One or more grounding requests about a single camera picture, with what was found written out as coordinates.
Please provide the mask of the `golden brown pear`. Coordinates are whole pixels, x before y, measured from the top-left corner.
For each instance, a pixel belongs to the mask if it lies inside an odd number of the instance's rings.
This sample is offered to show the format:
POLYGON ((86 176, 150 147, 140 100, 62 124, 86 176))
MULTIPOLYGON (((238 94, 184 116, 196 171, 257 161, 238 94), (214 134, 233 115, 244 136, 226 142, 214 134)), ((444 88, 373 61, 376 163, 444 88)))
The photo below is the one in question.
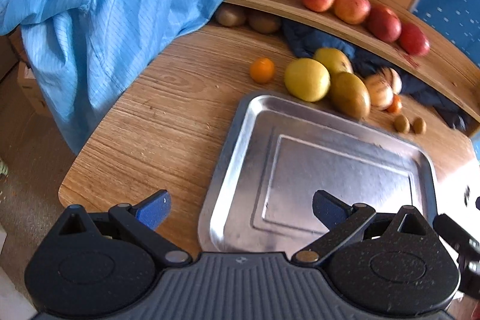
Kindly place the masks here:
POLYGON ((364 82, 355 74, 346 71, 335 74, 329 95, 334 106, 344 115, 356 120, 368 118, 370 95, 364 82))

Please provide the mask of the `striped pepino melon front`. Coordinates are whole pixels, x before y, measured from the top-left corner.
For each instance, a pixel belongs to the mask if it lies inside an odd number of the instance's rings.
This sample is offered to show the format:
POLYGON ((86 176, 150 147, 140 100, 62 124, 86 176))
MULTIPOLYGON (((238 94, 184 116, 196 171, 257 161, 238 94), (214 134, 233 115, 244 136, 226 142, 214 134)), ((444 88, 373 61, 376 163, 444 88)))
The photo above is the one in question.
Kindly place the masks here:
POLYGON ((364 84, 370 95, 372 106, 385 110, 391 105, 394 93, 385 77, 378 74, 372 75, 365 79, 364 84))

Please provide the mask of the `striped pepino melon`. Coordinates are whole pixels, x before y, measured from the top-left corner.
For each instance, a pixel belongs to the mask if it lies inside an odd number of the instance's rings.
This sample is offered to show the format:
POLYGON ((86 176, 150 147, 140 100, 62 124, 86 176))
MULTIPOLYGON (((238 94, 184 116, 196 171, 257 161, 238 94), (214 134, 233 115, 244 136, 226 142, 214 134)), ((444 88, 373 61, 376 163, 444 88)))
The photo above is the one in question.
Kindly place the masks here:
POLYGON ((382 67, 379 71, 379 74, 391 86, 392 92, 395 95, 399 95, 401 93, 403 83, 399 73, 395 69, 391 67, 382 67))
POLYGON ((385 77, 378 74, 372 75, 365 79, 364 84, 370 95, 372 106, 385 110, 391 105, 394 93, 385 77))

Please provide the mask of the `round yellow lemon fruit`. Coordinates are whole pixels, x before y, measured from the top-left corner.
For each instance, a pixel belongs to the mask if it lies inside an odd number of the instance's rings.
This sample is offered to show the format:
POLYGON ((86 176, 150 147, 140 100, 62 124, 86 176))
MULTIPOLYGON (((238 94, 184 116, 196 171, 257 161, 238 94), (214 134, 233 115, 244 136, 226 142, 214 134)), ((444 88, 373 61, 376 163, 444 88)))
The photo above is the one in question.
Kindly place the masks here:
POLYGON ((284 84, 292 96, 316 102, 329 92, 330 74, 323 64, 312 58, 298 58, 286 67, 284 84))

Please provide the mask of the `yellow mango with spot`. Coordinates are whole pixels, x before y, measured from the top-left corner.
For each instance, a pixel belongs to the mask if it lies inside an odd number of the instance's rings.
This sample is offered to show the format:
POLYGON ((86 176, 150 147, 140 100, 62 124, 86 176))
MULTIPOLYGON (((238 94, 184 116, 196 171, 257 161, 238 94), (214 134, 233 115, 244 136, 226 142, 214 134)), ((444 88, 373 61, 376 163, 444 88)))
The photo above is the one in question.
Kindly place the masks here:
POLYGON ((313 54, 313 58, 320 62, 332 76, 342 72, 353 72, 350 60, 339 49, 319 48, 313 54))

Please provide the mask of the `small orange mandarin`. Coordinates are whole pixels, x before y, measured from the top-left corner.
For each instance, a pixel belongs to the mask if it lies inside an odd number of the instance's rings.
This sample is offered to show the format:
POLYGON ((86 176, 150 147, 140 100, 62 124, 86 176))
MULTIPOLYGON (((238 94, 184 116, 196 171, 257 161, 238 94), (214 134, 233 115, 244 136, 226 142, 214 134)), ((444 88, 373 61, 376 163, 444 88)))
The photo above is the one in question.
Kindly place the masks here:
POLYGON ((258 58, 249 68, 250 78, 258 84, 267 84, 275 76, 275 64, 269 58, 258 58))

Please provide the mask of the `silver metal tray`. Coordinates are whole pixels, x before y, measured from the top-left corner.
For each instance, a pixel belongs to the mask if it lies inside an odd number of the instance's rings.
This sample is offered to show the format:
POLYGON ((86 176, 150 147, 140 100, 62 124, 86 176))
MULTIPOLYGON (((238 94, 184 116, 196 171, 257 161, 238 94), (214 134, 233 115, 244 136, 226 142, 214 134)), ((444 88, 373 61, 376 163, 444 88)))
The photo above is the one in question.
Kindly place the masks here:
POLYGON ((436 175, 416 145, 270 92, 238 105, 199 216, 204 251, 292 255, 326 232, 325 190, 383 213, 415 206, 432 221, 436 175))

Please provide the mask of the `striped pepino melon back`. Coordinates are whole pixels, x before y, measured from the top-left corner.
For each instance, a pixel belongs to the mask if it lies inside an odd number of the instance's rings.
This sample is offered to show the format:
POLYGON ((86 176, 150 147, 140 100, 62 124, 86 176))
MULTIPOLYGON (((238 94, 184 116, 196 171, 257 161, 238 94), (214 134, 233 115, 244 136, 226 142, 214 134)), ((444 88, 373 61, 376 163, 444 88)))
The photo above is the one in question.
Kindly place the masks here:
POLYGON ((401 93, 403 83, 399 73, 395 69, 391 67, 382 67, 379 71, 379 74, 391 86, 392 92, 395 95, 399 95, 401 93))

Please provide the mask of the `dark blue padded jacket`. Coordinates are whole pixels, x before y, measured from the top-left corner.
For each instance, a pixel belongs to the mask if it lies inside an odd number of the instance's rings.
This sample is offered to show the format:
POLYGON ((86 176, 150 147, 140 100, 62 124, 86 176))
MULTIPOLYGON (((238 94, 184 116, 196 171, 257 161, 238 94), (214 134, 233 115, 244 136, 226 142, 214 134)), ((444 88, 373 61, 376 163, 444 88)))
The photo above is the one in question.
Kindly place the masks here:
POLYGON ((384 58, 327 32, 290 19, 283 19, 281 26, 287 45, 296 57, 310 58, 319 48, 338 49, 350 60, 354 73, 363 78, 376 74, 384 67, 391 67, 402 81, 400 93, 412 97, 423 106, 433 107, 450 128, 465 132, 473 123, 469 114, 442 93, 384 58))

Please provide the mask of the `red apple rightmost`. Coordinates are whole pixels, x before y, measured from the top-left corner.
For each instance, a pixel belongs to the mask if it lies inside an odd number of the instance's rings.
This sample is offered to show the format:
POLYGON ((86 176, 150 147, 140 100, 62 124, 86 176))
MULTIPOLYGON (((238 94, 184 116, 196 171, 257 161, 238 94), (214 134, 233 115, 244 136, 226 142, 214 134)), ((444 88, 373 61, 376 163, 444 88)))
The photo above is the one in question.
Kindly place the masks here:
POLYGON ((424 56, 431 48, 425 33, 415 23, 410 22, 402 23, 397 42, 407 54, 412 56, 424 56))

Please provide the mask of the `brown kiwi right under shelf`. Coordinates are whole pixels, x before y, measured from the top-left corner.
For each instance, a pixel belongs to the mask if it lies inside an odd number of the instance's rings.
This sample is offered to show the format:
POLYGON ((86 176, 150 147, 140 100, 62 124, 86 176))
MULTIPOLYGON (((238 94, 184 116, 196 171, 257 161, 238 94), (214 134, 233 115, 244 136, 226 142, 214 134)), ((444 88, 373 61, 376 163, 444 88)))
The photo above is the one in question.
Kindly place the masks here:
POLYGON ((259 10, 250 10, 247 13, 250 27, 261 34, 272 34, 281 27, 281 20, 276 15, 271 15, 259 10))

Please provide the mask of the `brown kiwi under shelf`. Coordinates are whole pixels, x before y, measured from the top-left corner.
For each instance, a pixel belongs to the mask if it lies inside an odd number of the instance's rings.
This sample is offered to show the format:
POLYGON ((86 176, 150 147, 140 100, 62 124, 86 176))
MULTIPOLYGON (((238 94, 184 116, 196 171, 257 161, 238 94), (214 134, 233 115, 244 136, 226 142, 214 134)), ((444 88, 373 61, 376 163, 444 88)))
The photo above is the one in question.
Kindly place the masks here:
POLYGON ((261 34, 272 34, 281 27, 281 20, 276 15, 271 15, 259 10, 250 10, 247 13, 250 27, 261 34))
POLYGON ((224 27, 233 28, 244 25, 247 15, 242 7, 222 3, 214 14, 217 23, 224 27))

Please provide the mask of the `brown kiwi left under shelf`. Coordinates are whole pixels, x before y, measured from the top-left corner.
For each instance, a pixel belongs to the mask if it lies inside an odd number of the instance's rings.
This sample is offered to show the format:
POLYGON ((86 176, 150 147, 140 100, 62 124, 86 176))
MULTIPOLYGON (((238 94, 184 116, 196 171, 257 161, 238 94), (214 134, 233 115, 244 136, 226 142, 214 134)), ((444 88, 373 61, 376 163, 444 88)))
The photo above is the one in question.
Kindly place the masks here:
POLYGON ((242 7, 222 3, 214 14, 217 23, 224 27, 233 28, 244 25, 247 15, 242 7))

